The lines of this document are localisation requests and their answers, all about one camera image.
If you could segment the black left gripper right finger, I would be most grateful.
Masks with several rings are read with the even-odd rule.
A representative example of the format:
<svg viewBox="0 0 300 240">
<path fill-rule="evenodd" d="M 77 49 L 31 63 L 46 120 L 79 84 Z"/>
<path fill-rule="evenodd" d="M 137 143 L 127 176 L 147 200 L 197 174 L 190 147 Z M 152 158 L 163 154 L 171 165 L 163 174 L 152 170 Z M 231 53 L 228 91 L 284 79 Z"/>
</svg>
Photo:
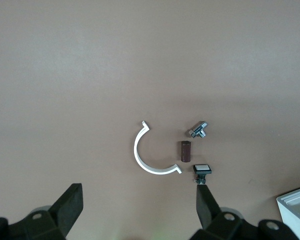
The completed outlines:
<svg viewBox="0 0 300 240">
<path fill-rule="evenodd" d="M 207 185 L 196 190 L 196 211 L 202 228 L 192 240 L 297 240 L 295 233 L 284 223 L 261 220 L 257 226 L 230 211 L 222 211 Z"/>
</svg>

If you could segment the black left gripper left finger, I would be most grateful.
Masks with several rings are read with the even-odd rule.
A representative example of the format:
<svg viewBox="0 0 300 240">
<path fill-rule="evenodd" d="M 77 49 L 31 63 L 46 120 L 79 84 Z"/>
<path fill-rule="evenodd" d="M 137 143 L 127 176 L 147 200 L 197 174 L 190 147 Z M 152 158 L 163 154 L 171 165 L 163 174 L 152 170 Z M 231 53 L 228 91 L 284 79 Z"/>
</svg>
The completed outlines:
<svg viewBox="0 0 300 240">
<path fill-rule="evenodd" d="M 83 208 L 83 186 L 73 183 L 53 205 L 38 207 L 16 223 L 0 217 L 0 240 L 65 240 Z"/>
</svg>

